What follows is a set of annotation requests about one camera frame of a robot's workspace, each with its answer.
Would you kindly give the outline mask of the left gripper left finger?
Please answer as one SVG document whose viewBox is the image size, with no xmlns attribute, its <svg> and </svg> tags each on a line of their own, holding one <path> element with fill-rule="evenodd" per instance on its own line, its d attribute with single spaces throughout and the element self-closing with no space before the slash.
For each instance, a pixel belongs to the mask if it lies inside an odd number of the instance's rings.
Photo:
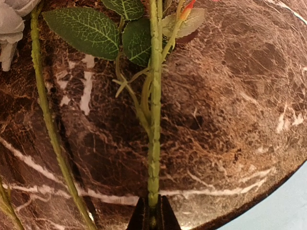
<svg viewBox="0 0 307 230">
<path fill-rule="evenodd" d="M 147 197 L 140 197 L 126 230 L 149 230 L 149 205 Z"/>
</svg>

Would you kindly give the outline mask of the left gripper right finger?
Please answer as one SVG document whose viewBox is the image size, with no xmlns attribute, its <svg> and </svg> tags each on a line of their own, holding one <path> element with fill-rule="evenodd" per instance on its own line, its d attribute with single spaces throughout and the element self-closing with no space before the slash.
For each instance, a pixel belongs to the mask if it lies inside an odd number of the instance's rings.
<svg viewBox="0 0 307 230">
<path fill-rule="evenodd" d="M 178 220 L 165 195 L 158 196 L 157 229 L 158 230 L 181 230 Z"/>
</svg>

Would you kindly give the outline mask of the light blue wrapping paper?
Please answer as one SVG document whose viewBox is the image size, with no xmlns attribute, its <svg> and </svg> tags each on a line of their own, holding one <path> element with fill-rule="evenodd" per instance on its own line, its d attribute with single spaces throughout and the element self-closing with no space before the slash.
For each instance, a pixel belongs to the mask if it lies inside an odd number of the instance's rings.
<svg viewBox="0 0 307 230">
<path fill-rule="evenodd" d="M 307 228 L 307 164 L 281 187 L 221 230 L 305 230 Z"/>
</svg>

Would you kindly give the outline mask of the pink rose stem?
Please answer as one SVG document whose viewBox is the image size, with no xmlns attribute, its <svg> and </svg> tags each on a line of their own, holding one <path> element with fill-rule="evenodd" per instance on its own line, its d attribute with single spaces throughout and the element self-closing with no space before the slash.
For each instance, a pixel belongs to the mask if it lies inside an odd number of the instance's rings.
<svg viewBox="0 0 307 230">
<path fill-rule="evenodd" d="M 88 7 L 46 11 L 49 28 L 69 45 L 96 58 L 115 62 L 118 92 L 127 90 L 142 127 L 149 138 L 148 202 L 156 207 L 159 195 L 160 114 L 162 68 L 179 38 L 195 32 L 203 23 L 205 10 L 194 1 L 181 0 L 175 13 L 167 14 L 170 0 L 105 0 L 103 5 L 120 16 L 115 23 L 106 14 Z M 141 66 L 133 79 L 146 78 L 137 97 L 131 80 L 120 70 L 120 58 Z"/>
</svg>

